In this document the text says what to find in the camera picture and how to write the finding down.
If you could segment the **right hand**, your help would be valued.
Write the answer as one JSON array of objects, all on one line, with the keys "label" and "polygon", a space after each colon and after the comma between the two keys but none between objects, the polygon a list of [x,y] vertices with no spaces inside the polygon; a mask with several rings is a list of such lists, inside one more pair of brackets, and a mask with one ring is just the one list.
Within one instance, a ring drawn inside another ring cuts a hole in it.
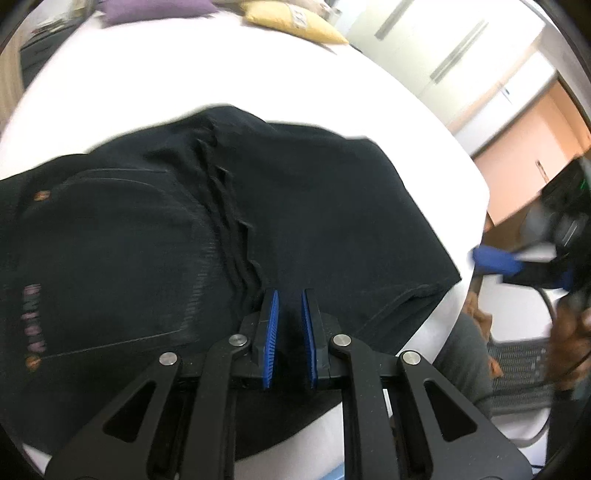
[{"label": "right hand", "polygon": [[559,391],[574,389],[590,373],[590,309],[571,294],[556,306],[547,358],[547,378]]}]

